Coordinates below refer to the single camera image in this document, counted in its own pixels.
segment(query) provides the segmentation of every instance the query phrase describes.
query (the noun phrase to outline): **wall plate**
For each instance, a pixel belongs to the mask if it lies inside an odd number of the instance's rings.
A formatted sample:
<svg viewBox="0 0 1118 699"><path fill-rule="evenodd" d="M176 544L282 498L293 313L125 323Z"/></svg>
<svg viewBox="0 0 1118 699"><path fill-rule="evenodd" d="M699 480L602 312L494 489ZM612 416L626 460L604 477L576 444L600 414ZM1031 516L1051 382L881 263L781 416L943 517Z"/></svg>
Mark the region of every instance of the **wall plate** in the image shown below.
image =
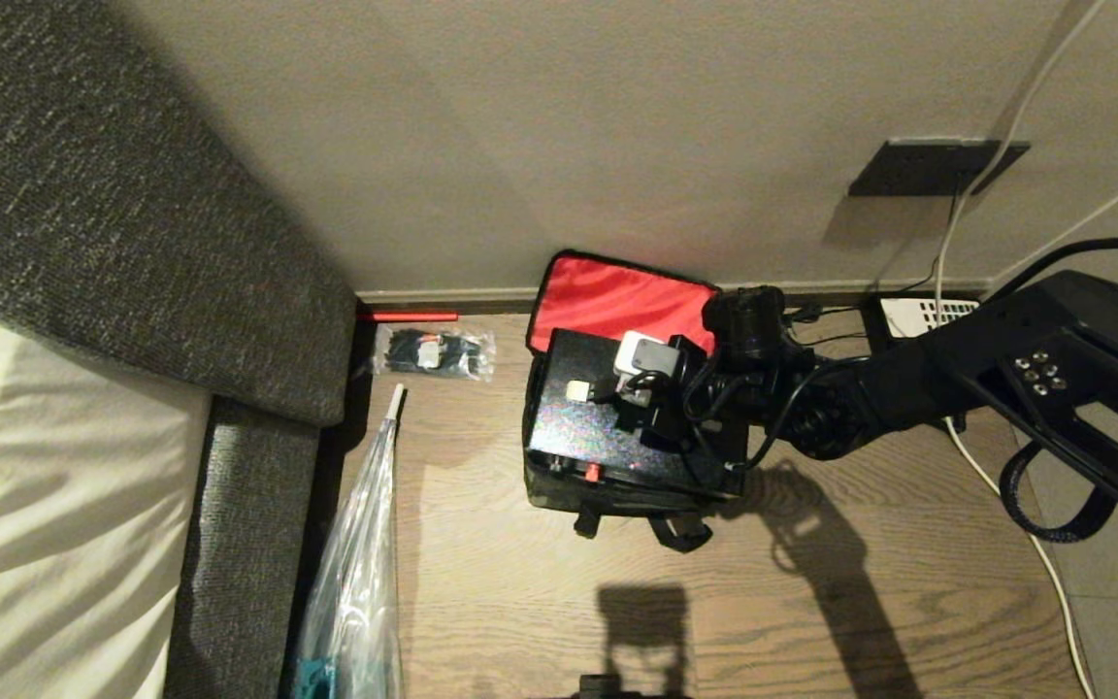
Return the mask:
<svg viewBox="0 0 1118 699"><path fill-rule="evenodd" d="M994 157L998 141L888 141L849 187L849 196L951 196L963 191ZM1029 151L1012 143L975 195Z"/></svg>

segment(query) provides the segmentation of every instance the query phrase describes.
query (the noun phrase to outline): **wall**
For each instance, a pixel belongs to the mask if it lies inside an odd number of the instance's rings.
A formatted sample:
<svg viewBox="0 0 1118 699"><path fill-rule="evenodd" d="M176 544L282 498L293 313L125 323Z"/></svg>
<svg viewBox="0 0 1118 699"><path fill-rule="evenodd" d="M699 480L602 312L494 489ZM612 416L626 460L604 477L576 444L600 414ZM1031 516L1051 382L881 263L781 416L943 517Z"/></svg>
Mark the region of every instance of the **wall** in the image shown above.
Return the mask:
<svg viewBox="0 0 1118 699"><path fill-rule="evenodd" d="M1084 4L1088 0L1073 0ZM884 139L985 136L1061 0L120 0L359 291L527 295L576 246L720 283L923 275L945 202L847 200ZM985 283L1118 191L1118 0L967 217Z"/></svg>

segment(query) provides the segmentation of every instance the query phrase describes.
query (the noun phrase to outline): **transparent plastic bag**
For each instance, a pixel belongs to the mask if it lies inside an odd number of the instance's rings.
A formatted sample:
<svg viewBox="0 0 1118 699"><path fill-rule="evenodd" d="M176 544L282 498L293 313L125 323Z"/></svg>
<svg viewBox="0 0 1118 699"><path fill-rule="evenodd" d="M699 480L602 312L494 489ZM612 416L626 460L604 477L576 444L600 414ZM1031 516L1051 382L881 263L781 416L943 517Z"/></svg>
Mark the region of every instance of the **transparent plastic bag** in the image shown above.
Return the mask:
<svg viewBox="0 0 1118 699"><path fill-rule="evenodd" d="M297 643L293 699L398 699L395 431L404 386L339 508Z"/></svg>
<svg viewBox="0 0 1118 699"><path fill-rule="evenodd" d="M493 332L380 324L373 336L373 372L423 372L489 381L494 372L494 353Z"/></svg>

